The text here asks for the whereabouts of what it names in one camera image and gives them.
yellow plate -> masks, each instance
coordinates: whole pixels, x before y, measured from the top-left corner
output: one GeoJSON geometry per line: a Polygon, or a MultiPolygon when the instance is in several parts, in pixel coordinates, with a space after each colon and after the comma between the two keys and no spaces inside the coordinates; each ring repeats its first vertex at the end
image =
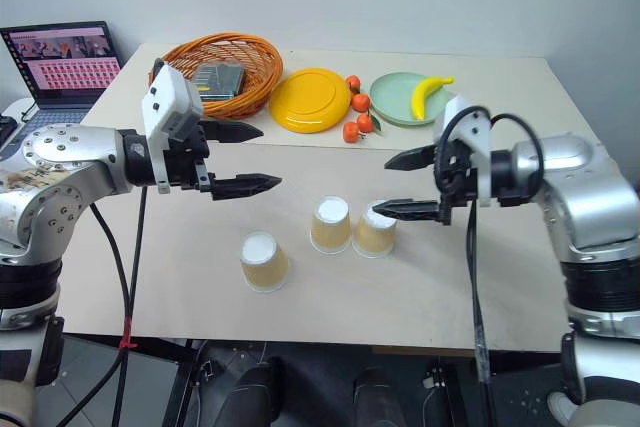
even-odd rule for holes
{"type": "Polygon", "coordinates": [[[311,134],[340,122],[350,103],[351,92],[342,77],[330,70],[305,69],[280,82],[271,95],[269,109],[285,129],[311,134]]]}

green leaf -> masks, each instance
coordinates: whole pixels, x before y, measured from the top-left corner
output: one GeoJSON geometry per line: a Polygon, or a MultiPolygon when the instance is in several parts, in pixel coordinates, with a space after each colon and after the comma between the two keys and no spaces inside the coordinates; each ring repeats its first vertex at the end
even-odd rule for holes
{"type": "Polygon", "coordinates": [[[376,119],[375,115],[371,115],[371,122],[373,122],[373,128],[378,132],[382,132],[382,127],[380,127],[380,121],[376,119]]]}

yellow banana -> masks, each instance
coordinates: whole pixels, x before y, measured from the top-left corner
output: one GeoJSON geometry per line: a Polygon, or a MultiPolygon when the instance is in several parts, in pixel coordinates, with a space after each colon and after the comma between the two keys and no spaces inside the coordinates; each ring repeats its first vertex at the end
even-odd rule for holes
{"type": "Polygon", "coordinates": [[[429,77],[420,82],[411,95],[411,113],[413,118],[417,120],[424,120],[425,109],[424,102],[431,94],[446,84],[452,84],[453,79],[451,77],[429,77]]]}

white wall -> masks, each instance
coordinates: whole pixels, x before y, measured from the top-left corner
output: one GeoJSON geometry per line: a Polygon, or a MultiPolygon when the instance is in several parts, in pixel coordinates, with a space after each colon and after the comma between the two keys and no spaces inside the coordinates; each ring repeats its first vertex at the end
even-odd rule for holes
{"type": "MultiPolygon", "coordinates": [[[[544,56],[638,183],[640,0],[0,0],[3,26],[90,19],[109,23],[125,57],[220,31],[287,47],[544,56]]],[[[26,90],[0,52],[4,108],[26,90]]]]}

orange wicker basket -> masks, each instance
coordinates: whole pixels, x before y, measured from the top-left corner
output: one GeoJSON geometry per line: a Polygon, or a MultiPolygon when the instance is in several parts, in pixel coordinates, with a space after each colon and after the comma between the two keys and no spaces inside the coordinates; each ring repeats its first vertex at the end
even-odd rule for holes
{"type": "Polygon", "coordinates": [[[243,119],[258,112],[282,75],[282,59],[260,37],[222,33],[207,35],[176,47],[164,56],[187,79],[203,62],[235,60],[244,65],[242,92],[233,99],[202,102],[204,115],[222,120],[243,119]]]}

